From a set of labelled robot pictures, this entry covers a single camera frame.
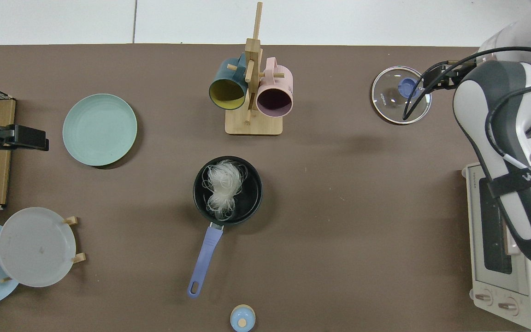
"pan handle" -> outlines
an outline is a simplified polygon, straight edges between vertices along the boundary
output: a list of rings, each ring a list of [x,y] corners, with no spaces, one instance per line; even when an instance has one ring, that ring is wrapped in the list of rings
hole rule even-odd
[[[210,260],[212,259],[212,253],[214,252],[214,248],[217,247],[222,235],[223,228],[212,223],[206,230],[204,243],[202,243],[202,248],[196,261],[196,267],[194,267],[194,273],[192,273],[192,279],[188,285],[188,296],[190,298],[197,298],[200,295],[200,289],[202,289],[202,284],[208,271],[208,265],[210,265]]]

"wooden base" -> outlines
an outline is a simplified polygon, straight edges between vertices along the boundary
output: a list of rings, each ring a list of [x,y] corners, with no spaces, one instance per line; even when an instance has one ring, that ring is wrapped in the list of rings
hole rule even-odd
[[[260,111],[251,110],[251,118],[247,124],[249,98],[245,98],[242,107],[225,111],[225,132],[229,135],[263,135],[276,136],[282,134],[282,118],[272,118]]]

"pink mug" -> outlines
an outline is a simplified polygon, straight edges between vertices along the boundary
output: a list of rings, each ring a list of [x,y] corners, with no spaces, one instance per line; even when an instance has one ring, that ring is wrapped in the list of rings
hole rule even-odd
[[[274,77],[274,73],[284,73],[284,77]],[[255,97],[257,109],[272,118],[287,115],[293,105],[292,88],[293,78],[289,69],[278,65],[276,58],[268,58]]]

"blue cap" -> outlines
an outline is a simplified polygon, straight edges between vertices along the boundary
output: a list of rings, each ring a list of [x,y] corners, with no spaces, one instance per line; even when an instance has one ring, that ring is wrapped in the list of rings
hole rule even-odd
[[[248,332],[255,326],[255,312],[250,306],[236,306],[230,314],[230,326],[236,332]]]
[[[409,96],[411,95],[411,92],[413,92],[413,88],[415,88],[415,84],[417,84],[417,80],[413,78],[409,78],[409,77],[403,78],[399,82],[399,86],[398,86],[399,93],[401,94],[401,96],[408,99]],[[411,98],[415,98],[418,95],[419,95],[419,89],[416,89],[415,93],[413,94],[413,97]]]

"frying pan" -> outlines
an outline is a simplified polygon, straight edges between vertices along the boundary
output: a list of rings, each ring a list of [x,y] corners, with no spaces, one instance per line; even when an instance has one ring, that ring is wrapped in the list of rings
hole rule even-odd
[[[208,198],[212,196],[212,191],[202,186],[202,182],[208,179],[208,170],[206,167],[209,165],[215,165],[222,160],[235,161],[247,168],[247,177],[242,183],[242,190],[235,195],[235,210],[233,211],[232,216],[226,221],[217,220],[214,215],[207,210],[206,202],[208,201]],[[188,296],[190,298],[197,298],[200,295],[200,290],[202,289],[202,284],[204,283],[204,278],[206,277],[212,254],[223,235],[224,227],[236,225],[249,219],[249,217],[257,211],[257,208],[259,208],[262,195],[263,185],[257,170],[249,164],[248,161],[239,157],[218,157],[210,160],[200,169],[200,172],[198,172],[196,180],[194,181],[194,203],[202,216],[210,221],[210,225],[206,230],[204,242],[202,243],[202,248],[200,249],[200,254],[196,261],[196,267],[194,267],[194,273],[192,274],[190,284],[188,285]]]

